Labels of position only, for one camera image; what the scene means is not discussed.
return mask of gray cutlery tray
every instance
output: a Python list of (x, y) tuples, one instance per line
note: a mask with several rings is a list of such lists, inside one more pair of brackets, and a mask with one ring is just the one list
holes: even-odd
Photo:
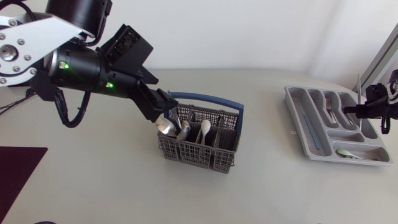
[[(309, 159), (371, 166), (394, 164), (369, 120), (362, 120), (360, 130), (355, 114), (342, 112), (342, 107), (356, 105), (349, 93), (296, 86), (286, 86), (285, 92), (285, 102)], [(325, 97), (329, 97), (338, 123), (334, 123), (328, 114)], [(336, 153), (337, 149), (346, 149), (356, 156), (377, 161), (343, 157)]]

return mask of white wall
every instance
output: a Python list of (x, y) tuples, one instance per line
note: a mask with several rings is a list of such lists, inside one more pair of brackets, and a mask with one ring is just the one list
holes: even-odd
[[(46, 2), (26, 3), (43, 12)], [(348, 88), (398, 22), (397, 0), (113, 3), (101, 43), (129, 24), (155, 48), (148, 68), (273, 68)], [(15, 12), (10, 7), (2, 14)]]

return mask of blue basket handle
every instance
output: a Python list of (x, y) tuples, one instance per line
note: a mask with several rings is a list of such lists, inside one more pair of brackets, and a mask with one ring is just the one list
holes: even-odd
[(231, 101), (231, 100), (226, 100), (226, 99), (216, 97), (216, 96), (209, 96), (209, 95), (203, 95), (203, 94), (198, 94), (198, 93), (170, 92), (169, 95), (176, 99), (206, 101), (206, 102), (215, 103), (218, 105), (227, 106), (229, 108), (238, 110), (239, 117), (238, 117), (238, 126), (236, 129), (237, 129), (238, 134), (241, 134), (242, 124), (243, 124), (243, 110), (244, 110), (243, 104), (237, 103), (237, 102)]

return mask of black cable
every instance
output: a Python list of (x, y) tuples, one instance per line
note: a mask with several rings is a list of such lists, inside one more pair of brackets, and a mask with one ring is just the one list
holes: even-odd
[(15, 102), (13, 102), (13, 103), (10, 103), (10, 104), (8, 104), (8, 105), (6, 105), (6, 106), (0, 107), (0, 110), (3, 110), (3, 109), (4, 109), (3, 111), (0, 112), (0, 115), (2, 115), (3, 113), (5, 113), (7, 110), (11, 109), (13, 106), (16, 106), (16, 105), (22, 103), (23, 101), (29, 99), (30, 97), (32, 97), (32, 96), (34, 96), (34, 95), (36, 95), (36, 93), (34, 92), (33, 89), (31, 89), (31, 88), (27, 89), (27, 90), (26, 90), (26, 94), (25, 94), (25, 98), (20, 99), (20, 100), (18, 100), (18, 101), (15, 101)]
[(381, 133), (388, 134), (390, 132), (390, 117), (382, 116), (381, 117)]
[(85, 92), (83, 100), (81, 101), (81, 106), (78, 108), (79, 112), (77, 113), (75, 119), (69, 121), (68, 118), (68, 107), (67, 103), (65, 102), (65, 97), (63, 95), (63, 91), (57, 88), (55, 91), (55, 106), (57, 107), (58, 114), (62, 120), (62, 123), (68, 128), (74, 128), (80, 124), (80, 121), (83, 119), (88, 102), (90, 100), (90, 92)]
[(36, 20), (35, 14), (32, 12), (32, 10), (30, 10), (30, 8), (27, 5), (23, 3), (23, 1), (26, 0), (3, 0), (0, 2), (0, 11), (11, 4), (15, 4), (23, 8), (26, 11), (26, 13), (29, 15), (30, 19), (32, 19), (32, 21), (35, 21)]
[(101, 24), (101, 29), (99, 30), (98, 36), (93, 40), (92, 42), (86, 43), (86, 42), (79, 42), (80, 45), (85, 46), (85, 47), (91, 47), (96, 44), (101, 40), (102, 33), (104, 32), (105, 29), (105, 24), (106, 24), (106, 16), (103, 17), (102, 24)]

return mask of tray compartment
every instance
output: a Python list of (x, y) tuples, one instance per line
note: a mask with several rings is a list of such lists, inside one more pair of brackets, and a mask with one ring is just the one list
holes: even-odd
[(304, 131), (310, 153), (317, 156), (330, 156), (331, 147), (328, 144), (326, 133), (323, 131), (322, 119), (317, 113), (310, 95), (303, 88), (293, 87), (289, 88), (288, 91), (292, 97), (293, 106), (298, 115), (298, 122)]

